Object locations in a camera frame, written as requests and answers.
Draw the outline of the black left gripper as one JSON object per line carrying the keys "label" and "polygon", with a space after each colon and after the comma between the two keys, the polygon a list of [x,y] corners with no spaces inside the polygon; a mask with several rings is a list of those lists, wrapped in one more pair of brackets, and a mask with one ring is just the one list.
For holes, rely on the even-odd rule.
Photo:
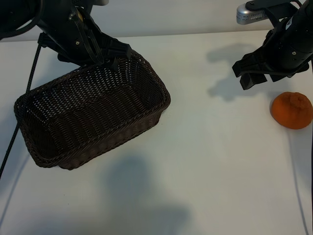
{"label": "black left gripper", "polygon": [[105,33],[90,13],[93,6],[105,6],[107,0],[45,0],[38,27],[53,41],[48,47],[58,52],[60,61],[102,65],[110,61],[117,71],[119,57],[130,58],[132,49]]}

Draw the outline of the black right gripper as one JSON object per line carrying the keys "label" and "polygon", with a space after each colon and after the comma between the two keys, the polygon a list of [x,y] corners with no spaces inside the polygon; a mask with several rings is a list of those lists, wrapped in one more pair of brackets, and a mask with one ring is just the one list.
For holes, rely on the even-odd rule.
{"label": "black right gripper", "polygon": [[267,82],[292,77],[313,55],[313,11],[299,9],[292,17],[282,20],[266,42],[252,53],[235,62],[232,69],[241,76],[243,90]]}

